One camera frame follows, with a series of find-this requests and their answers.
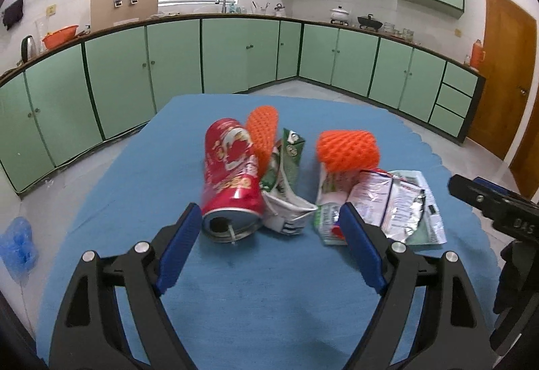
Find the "orange plastic basin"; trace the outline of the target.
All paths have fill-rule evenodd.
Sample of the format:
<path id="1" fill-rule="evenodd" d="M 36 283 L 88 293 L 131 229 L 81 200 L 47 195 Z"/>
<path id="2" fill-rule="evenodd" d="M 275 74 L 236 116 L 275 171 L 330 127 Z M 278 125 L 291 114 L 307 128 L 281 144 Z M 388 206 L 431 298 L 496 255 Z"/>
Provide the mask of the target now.
<path id="1" fill-rule="evenodd" d="M 53 33 L 48 33 L 42 43 L 48 50 L 56 49 L 64 43 L 68 43 L 76 37 L 78 25 L 69 25 Z"/>

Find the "green white wrapper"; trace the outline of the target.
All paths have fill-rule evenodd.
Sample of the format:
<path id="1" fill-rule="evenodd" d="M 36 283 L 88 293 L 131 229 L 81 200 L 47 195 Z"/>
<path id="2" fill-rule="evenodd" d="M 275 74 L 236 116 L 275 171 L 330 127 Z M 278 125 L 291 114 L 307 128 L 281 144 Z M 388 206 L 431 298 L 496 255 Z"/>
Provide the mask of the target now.
<path id="1" fill-rule="evenodd" d="M 359 181 L 359 173 L 358 169 L 329 172 L 325 165 L 321 164 L 313 227 L 324 245 L 346 244 L 337 222 L 341 206 L 346 203 L 352 188 Z"/>

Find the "green lower kitchen cabinets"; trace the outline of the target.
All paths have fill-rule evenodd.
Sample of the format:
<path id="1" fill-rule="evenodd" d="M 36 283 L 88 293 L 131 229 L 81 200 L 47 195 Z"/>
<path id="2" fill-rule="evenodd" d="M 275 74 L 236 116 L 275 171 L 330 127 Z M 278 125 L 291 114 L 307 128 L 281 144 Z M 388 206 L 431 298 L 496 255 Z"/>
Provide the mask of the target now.
<path id="1" fill-rule="evenodd" d="M 22 194 L 149 122 L 173 97 L 300 79 L 382 106 L 455 142 L 485 81 L 392 37 L 289 18 L 202 16 L 76 38 L 1 78 L 1 167 Z"/>

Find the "red drink can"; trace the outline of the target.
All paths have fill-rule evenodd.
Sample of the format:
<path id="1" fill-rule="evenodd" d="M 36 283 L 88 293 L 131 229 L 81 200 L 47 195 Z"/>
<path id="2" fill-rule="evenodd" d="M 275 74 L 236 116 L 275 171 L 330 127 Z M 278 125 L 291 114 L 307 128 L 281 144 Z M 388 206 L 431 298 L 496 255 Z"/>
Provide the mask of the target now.
<path id="1" fill-rule="evenodd" d="M 262 225 L 258 159 L 249 132 L 233 118 L 215 121 L 204 137 L 203 231 L 234 243 Z"/>

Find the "black wok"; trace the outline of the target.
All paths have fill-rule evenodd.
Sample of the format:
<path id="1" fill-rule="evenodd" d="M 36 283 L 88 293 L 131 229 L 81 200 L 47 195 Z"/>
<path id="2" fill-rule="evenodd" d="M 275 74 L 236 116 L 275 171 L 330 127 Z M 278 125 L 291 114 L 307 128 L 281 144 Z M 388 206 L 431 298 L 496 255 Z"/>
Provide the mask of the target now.
<path id="1" fill-rule="evenodd" d="M 357 21 L 360 29 L 374 32 L 378 32 L 384 25 L 382 22 L 373 18 L 371 14 L 368 14 L 366 16 L 358 16 Z"/>

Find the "steel electric kettle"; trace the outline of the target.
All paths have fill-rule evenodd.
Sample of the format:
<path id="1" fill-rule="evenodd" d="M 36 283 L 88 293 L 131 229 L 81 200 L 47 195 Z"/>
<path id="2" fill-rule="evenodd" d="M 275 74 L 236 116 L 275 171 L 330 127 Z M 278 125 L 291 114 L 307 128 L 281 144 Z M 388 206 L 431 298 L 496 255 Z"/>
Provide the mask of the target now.
<path id="1" fill-rule="evenodd" d="M 20 45 L 21 61 L 25 64 L 38 55 L 36 40 L 32 35 L 25 36 Z"/>

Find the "dark hanging towel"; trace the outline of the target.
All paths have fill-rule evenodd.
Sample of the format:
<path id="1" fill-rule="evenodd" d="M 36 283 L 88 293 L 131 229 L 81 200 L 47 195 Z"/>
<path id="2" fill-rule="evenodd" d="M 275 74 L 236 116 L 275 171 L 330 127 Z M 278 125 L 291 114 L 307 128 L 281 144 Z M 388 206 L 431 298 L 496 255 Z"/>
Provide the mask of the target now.
<path id="1" fill-rule="evenodd" d="M 3 14 L 3 25 L 5 30 L 10 31 L 17 25 L 24 16 L 24 0 L 16 0 L 5 8 Z"/>

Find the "brown cardboard box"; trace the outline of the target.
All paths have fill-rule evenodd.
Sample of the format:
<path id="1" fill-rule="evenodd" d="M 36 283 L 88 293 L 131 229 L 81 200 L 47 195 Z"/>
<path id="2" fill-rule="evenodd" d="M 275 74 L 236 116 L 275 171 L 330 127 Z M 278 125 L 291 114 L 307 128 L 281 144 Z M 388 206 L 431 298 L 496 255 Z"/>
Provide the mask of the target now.
<path id="1" fill-rule="evenodd" d="M 149 19 L 158 12 L 158 0 L 90 0 L 90 30 Z"/>

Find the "wooden door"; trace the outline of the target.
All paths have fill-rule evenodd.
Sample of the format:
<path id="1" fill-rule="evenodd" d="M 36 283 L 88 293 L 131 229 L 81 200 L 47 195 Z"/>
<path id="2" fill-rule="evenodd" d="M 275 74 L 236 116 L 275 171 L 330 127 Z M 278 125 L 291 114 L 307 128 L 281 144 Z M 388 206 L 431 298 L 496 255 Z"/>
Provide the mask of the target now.
<path id="1" fill-rule="evenodd" d="M 534 76 L 537 21 L 512 0 L 486 0 L 484 88 L 469 138 L 504 159 L 525 112 Z"/>

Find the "orange thermos flask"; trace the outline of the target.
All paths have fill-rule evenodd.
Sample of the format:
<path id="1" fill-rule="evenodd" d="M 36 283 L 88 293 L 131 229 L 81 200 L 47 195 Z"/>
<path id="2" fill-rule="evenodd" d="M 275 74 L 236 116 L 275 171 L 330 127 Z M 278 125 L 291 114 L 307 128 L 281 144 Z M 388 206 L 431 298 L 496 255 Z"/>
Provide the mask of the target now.
<path id="1" fill-rule="evenodd" d="M 481 64 L 484 62 L 485 56 L 486 51 L 483 43 L 480 39 L 477 39 L 471 49 L 470 67 L 479 70 Z"/>

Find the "blue plastic bag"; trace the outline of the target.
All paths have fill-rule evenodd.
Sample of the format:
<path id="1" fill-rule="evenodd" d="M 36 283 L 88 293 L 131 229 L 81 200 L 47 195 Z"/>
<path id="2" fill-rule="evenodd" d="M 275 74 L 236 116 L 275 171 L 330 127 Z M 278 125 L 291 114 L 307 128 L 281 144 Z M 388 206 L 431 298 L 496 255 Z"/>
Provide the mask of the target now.
<path id="1" fill-rule="evenodd" d="M 32 228 L 26 218 L 14 218 L 1 235 L 1 259 L 11 278 L 25 285 L 38 261 Z"/>

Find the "orange foam net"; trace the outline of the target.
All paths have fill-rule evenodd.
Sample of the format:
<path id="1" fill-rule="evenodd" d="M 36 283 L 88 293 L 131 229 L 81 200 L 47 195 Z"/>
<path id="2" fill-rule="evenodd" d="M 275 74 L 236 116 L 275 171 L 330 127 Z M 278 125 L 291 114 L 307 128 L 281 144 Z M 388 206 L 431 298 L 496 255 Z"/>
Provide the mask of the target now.
<path id="1" fill-rule="evenodd" d="M 364 130 L 323 131 L 316 152 L 328 172 L 371 170 L 378 168 L 380 162 L 376 138 Z"/>
<path id="2" fill-rule="evenodd" d="M 279 113 L 274 106 L 259 106 L 250 112 L 246 129 L 258 159 L 258 178 L 265 174 L 276 141 Z"/>

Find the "silver foil snack bag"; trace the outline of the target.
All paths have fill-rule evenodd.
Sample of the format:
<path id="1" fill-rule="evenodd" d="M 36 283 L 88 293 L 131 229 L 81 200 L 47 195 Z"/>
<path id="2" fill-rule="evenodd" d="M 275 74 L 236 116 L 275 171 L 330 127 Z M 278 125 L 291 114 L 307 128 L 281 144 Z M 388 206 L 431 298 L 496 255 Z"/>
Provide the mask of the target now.
<path id="1" fill-rule="evenodd" d="M 417 170 L 359 173 L 347 199 L 367 224 L 386 237 L 412 246 L 447 242 L 439 207 Z"/>

